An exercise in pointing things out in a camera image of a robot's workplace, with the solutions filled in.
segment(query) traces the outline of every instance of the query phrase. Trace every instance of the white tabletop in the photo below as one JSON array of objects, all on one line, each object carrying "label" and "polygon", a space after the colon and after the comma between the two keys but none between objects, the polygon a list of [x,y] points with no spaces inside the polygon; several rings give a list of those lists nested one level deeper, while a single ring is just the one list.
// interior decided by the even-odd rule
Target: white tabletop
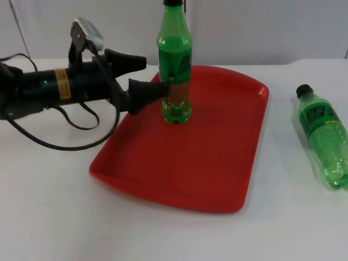
[{"label": "white tabletop", "polygon": [[[66,60],[37,60],[40,70]],[[11,62],[26,71],[29,63]],[[26,139],[0,122],[0,260],[3,261],[232,261],[346,260],[348,192],[330,191],[313,174],[306,138],[297,131],[296,88],[310,84],[330,100],[348,126],[348,60],[300,60],[280,66],[224,66],[268,86],[270,99],[243,209],[213,215],[123,195],[89,176],[101,146],[59,152]],[[155,66],[120,79],[150,80]],[[70,127],[56,111],[19,120],[59,145],[103,136],[114,119],[105,101],[96,130]],[[67,106],[85,126],[93,118]]]}]

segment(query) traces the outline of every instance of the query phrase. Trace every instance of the red tray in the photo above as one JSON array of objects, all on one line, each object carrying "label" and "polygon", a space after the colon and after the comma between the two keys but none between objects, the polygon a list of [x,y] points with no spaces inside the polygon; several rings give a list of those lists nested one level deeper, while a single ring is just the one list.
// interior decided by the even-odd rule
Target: red tray
[{"label": "red tray", "polygon": [[146,200],[235,212],[245,201],[268,95],[265,85],[241,73],[193,66],[189,121],[166,123],[160,102],[126,115],[90,173]]}]

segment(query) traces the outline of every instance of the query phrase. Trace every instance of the upright bottle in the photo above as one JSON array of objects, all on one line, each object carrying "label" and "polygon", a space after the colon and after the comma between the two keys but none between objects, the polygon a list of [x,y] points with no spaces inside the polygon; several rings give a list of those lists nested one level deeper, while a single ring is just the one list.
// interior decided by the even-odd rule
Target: upright bottle
[{"label": "upright bottle", "polygon": [[305,84],[297,88],[299,119],[309,143],[322,165],[327,182],[334,189],[348,184],[348,138],[329,101],[314,94]]},{"label": "upright bottle", "polygon": [[164,17],[157,37],[159,75],[170,84],[170,94],[162,102],[164,119],[185,123],[192,111],[189,100],[192,37],[182,10],[183,0],[164,0]]}]

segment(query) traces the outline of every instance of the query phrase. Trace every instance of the soda bottle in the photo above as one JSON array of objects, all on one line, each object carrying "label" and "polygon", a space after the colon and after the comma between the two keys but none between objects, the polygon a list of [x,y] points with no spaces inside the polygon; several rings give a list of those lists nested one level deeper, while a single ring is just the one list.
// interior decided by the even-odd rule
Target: soda bottle
[{"label": "soda bottle", "polygon": [[296,90],[300,99],[299,119],[318,157],[325,179],[334,189],[348,184],[347,131],[329,101],[301,85]]},{"label": "soda bottle", "polygon": [[169,123],[185,123],[192,111],[189,100],[192,37],[182,11],[183,0],[164,0],[165,12],[157,37],[159,76],[169,83],[170,94],[162,102]]}]

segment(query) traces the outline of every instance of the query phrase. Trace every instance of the black bottle cap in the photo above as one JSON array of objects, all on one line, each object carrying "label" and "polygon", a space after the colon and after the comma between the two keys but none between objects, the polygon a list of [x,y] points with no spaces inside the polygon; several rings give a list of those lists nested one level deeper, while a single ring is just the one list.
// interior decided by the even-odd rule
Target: black bottle cap
[{"label": "black bottle cap", "polygon": [[302,84],[296,90],[298,98],[301,98],[303,95],[309,94],[309,93],[312,93],[312,92],[313,92],[313,89],[308,84]]},{"label": "black bottle cap", "polygon": [[163,4],[167,7],[179,7],[184,4],[183,0],[163,0]]}]

